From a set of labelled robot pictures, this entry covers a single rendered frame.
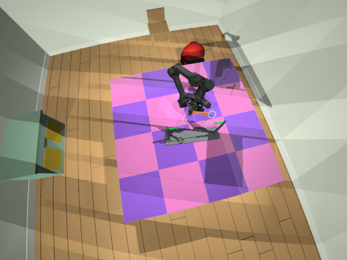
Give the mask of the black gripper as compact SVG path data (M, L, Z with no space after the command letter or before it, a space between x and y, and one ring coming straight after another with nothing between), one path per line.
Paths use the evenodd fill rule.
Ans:
M194 94L187 93L185 95L186 99L190 98L191 100L190 102L188 102L188 115L193 114L193 111L204 112L204 108L202 106L199 106L202 105L202 103L198 102L201 96L203 96L204 98L204 94L199 91L194 92Z

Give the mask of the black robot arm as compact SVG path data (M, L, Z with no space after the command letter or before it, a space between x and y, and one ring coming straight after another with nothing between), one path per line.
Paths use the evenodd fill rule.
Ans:
M190 72L180 63L170 67L167 70L167 73L171 78L173 78L175 85L177 87L177 90L179 92L179 99L177 101L179 103L180 108L186 107L187 106L186 103L190 101L190 98L188 99L185 98L186 93L184 91L181 80L179 78L180 74L188 79L191 86L198 87L197 91L202 92L204 95L206 92L212 90L215 87L215 82L213 80L209 80L208 78L205 78L198 73ZM199 98L198 102L201 102L202 103L201 106L205 106L206 108L210 108L211 106L209 101L204 99L203 96Z

